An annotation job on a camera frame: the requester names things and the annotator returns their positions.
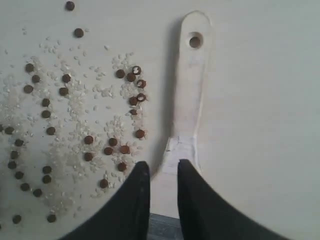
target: spatula hole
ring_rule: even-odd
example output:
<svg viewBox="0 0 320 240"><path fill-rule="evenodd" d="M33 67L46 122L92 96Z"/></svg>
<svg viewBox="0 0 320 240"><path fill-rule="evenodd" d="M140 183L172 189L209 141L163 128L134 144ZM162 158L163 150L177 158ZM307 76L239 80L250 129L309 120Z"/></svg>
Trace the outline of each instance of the spatula hole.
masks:
<svg viewBox="0 0 320 240"><path fill-rule="evenodd" d="M203 44L202 35L198 32L189 33L188 44L193 49L199 49Z"/></svg>

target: white plastic spatula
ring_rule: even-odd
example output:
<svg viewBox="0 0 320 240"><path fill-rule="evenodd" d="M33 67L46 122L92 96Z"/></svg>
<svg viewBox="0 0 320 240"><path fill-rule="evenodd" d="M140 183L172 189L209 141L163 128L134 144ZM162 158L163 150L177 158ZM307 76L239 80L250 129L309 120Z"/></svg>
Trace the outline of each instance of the white plastic spatula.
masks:
<svg viewBox="0 0 320 240"><path fill-rule="evenodd" d="M199 172L201 170L197 131L212 35L211 21L204 13L193 11L184 17L176 67L173 127L163 156L162 172L176 174L180 159L190 160Z"/></svg>

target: spatula handle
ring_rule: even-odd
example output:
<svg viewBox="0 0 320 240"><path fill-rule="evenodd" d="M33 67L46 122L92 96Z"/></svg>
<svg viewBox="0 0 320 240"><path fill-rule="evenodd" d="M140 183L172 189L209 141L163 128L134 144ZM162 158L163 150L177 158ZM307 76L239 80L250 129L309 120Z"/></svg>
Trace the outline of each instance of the spatula handle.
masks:
<svg viewBox="0 0 320 240"><path fill-rule="evenodd" d="M203 82L212 45L212 24L200 11L182 21L176 69L173 136L194 137L202 107Z"/></svg>

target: white table surface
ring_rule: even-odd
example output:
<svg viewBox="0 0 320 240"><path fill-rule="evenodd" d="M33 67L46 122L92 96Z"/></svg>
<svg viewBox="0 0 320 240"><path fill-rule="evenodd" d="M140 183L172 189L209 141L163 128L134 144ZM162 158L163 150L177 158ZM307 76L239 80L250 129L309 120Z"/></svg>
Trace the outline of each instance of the white table surface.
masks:
<svg viewBox="0 0 320 240"><path fill-rule="evenodd" d="M45 44L50 36L50 41L61 40L63 53L76 71L85 73L88 66L103 66L108 77L101 84L107 87L111 82L120 89L113 77L112 58L134 52L132 59L143 67L150 93L148 141L141 143L143 151L136 160L149 162L154 173L170 132L180 21L190 11L204 11L215 31L198 134L204 178L225 200L268 228L292 239L319 239L319 1L75 0L73 12L64 11L64 3L1 2L0 77L15 73L18 81L27 83L21 67L26 60L23 54L47 63L48 54L40 51L39 43ZM72 37L77 27L89 29L84 38ZM69 51L79 44L88 53L81 66L72 61L74 53ZM109 121L115 114L124 114L126 104L120 100L120 96L110 100L109 113L86 118ZM91 127L100 131L94 124ZM40 151L38 142L39 138L30 139L33 154ZM6 191L10 194L4 201L9 199L9 204L0 205L1 239L57 238L96 212L114 192L100 199L78 199L75 207L81 205L83 211L77 217L72 210L55 224L47 224L48 208L36 204L32 196L11 191L7 185L16 183L11 183L14 180L8 170L4 172L2 179L7 181L0 183L0 199ZM77 191L92 192L90 186L100 177L93 174ZM174 175L160 172L153 178L153 213L178 216L177 200L167 194L175 192L175 184ZM11 222L17 208L27 216L18 227Z"/></svg>

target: round brown bead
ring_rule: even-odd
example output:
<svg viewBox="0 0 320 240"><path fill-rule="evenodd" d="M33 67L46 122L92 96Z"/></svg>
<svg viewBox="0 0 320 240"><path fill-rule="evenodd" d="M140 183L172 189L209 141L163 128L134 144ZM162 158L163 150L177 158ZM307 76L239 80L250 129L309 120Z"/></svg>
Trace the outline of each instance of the round brown bead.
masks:
<svg viewBox="0 0 320 240"><path fill-rule="evenodd" d="M44 175L43 177L42 177L42 182L44 183L44 184L49 184L49 183L51 183L51 177L49 176L49 175Z"/></svg>
<svg viewBox="0 0 320 240"><path fill-rule="evenodd" d="M122 154L130 154L130 148L127 145L121 146L119 151Z"/></svg>
<svg viewBox="0 0 320 240"><path fill-rule="evenodd" d="M50 166L44 166L42 168L43 174L49 174L49 173L51 173L51 171L52 171L52 168Z"/></svg>
<svg viewBox="0 0 320 240"><path fill-rule="evenodd" d="M48 128L46 129L46 134L48 134L48 135L50 135L50 136L54 135L55 132L56 132L56 129L55 129L53 126L48 127Z"/></svg>
<svg viewBox="0 0 320 240"><path fill-rule="evenodd" d="M8 126L8 127L5 128L4 132L5 132L5 134L12 135L14 130L15 129L12 126Z"/></svg>
<svg viewBox="0 0 320 240"><path fill-rule="evenodd" d="M116 146L117 144L118 144L118 140L117 140L116 138L112 137L112 138L109 139L109 145L110 145L111 147L114 147L114 146Z"/></svg>
<svg viewBox="0 0 320 240"><path fill-rule="evenodd" d="M84 36L84 31L81 28L76 28L73 32L76 38L82 38Z"/></svg>
<svg viewBox="0 0 320 240"><path fill-rule="evenodd" d="M91 152L86 152L84 155L83 155L83 158L86 162L90 162L92 161L92 159L94 158L94 155L91 153Z"/></svg>
<svg viewBox="0 0 320 240"><path fill-rule="evenodd" d="M28 183L22 183L22 184L20 185L20 189L21 189L22 191L26 192L26 191L29 191L29 190L30 190L30 186L29 186Z"/></svg>
<svg viewBox="0 0 320 240"><path fill-rule="evenodd" d="M139 102L144 102L147 97L146 95L144 95L143 93L139 93L137 96L136 96L136 99L139 101Z"/></svg>
<svg viewBox="0 0 320 240"><path fill-rule="evenodd" d="M19 157L19 153L17 151L11 151L10 157L11 159L17 159Z"/></svg>
<svg viewBox="0 0 320 240"><path fill-rule="evenodd" d="M136 106L137 103L138 103L138 99L135 96L132 96L132 97L129 98L129 104L131 106Z"/></svg>
<svg viewBox="0 0 320 240"><path fill-rule="evenodd" d="M40 188L37 188L33 191L33 196L35 196L36 198L39 198L42 195L42 190Z"/></svg>
<svg viewBox="0 0 320 240"><path fill-rule="evenodd" d="M24 144L24 141L21 140L21 139L16 139L16 140L14 141L14 145L15 145L16 147L21 147L23 144Z"/></svg>
<svg viewBox="0 0 320 240"><path fill-rule="evenodd" d="M138 139L142 139L145 136L145 131L139 129L135 132L135 137Z"/></svg>
<svg viewBox="0 0 320 240"><path fill-rule="evenodd" d="M114 150L111 147L106 147L103 152L105 155L111 155L114 153Z"/></svg>
<svg viewBox="0 0 320 240"><path fill-rule="evenodd" d="M137 113L137 110L135 110L135 109L131 109L131 110L130 110L130 113L131 113L131 115L133 115L133 116L135 116L135 115L138 114L138 113Z"/></svg>
<svg viewBox="0 0 320 240"><path fill-rule="evenodd" d="M68 11L73 11L75 9L75 3L73 1L67 1L65 3L65 9Z"/></svg>
<svg viewBox="0 0 320 240"><path fill-rule="evenodd" d="M56 215L54 215L54 214L50 214L50 215L46 218L46 220L47 220L49 223L54 223L55 221L57 221L57 217L56 217Z"/></svg>
<svg viewBox="0 0 320 240"><path fill-rule="evenodd" d="M93 136L88 135L88 136L86 136L84 138L84 143L85 144L92 144L93 142L94 142L94 137Z"/></svg>
<svg viewBox="0 0 320 240"><path fill-rule="evenodd" d="M48 107L50 105L50 100L48 98L44 98L42 100L42 107Z"/></svg>
<svg viewBox="0 0 320 240"><path fill-rule="evenodd" d="M117 168L120 172L124 172L127 169L127 164L122 161L118 164Z"/></svg>
<svg viewBox="0 0 320 240"><path fill-rule="evenodd" d="M146 85L147 85L147 82L142 79L140 79L136 82L136 86L141 89L144 89L146 87Z"/></svg>
<svg viewBox="0 0 320 240"><path fill-rule="evenodd" d="M33 90L34 90L34 87L31 86L31 85L26 85L26 86L24 86L24 88L23 88L23 91L24 91L26 94L32 93Z"/></svg>
<svg viewBox="0 0 320 240"><path fill-rule="evenodd" d="M107 179L101 179L99 183L100 188L105 189L109 186L109 182Z"/></svg>
<svg viewBox="0 0 320 240"><path fill-rule="evenodd" d="M67 84L68 82L71 81L71 76L69 74L63 75L62 76L62 81Z"/></svg>
<svg viewBox="0 0 320 240"><path fill-rule="evenodd" d="M126 79L129 81L129 82L134 82L136 80L136 75L134 75L132 72L128 73L128 75L126 76Z"/></svg>
<svg viewBox="0 0 320 240"><path fill-rule="evenodd" d="M8 163L8 168L11 169L11 170L16 169L17 168L16 162L15 161L10 161Z"/></svg>
<svg viewBox="0 0 320 240"><path fill-rule="evenodd" d="M31 78L31 80L32 80L32 82L33 82L34 84L37 84L37 83L40 82L40 77L39 77L39 75L33 75L32 78Z"/></svg>
<svg viewBox="0 0 320 240"><path fill-rule="evenodd" d="M59 94L60 94L61 96L66 96L66 95L69 94L69 89L66 88L66 87L61 87L61 88L59 89Z"/></svg>
<svg viewBox="0 0 320 240"><path fill-rule="evenodd" d="M22 171L17 171L15 174L14 174L14 177L15 179L22 179L24 177L24 173Z"/></svg>
<svg viewBox="0 0 320 240"><path fill-rule="evenodd" d="M44 110L41 113L41 117L43 117L44 119L48 119L48 118L50 118L50 116L51 116L51 112L48 110Z"/></svg>
<svg viewBox="0 0 320 240"><path fill-rule="evenodd" d="M125 77L126 73L124 70L122 69L119 69L115 72L115 76L118 78L118 79L123 79Z"/></svg>
<svg viewBox="0 0 320 240"><path fill-rule="evenodd" d="M35 70L35 66L32 63L27 63L24 69L27 73L31 73Z"/></svg>
<svg viewBox="0 0 320 240"><path fill-rule="evenodd" d="M22 217L21 217L20 215L14 215L13 218L12 218L12 222L13 222L14 224L20 223L21 220L22 220Z"/></svg>
<svg viewBox="0 0 320 240"><path fill-rule="evenodd" d="M132 73L133 73L134 75L140 75L140 74L141 74L141 67L139 67L139 66L134 66L134 67L132 68Z"/></svg>

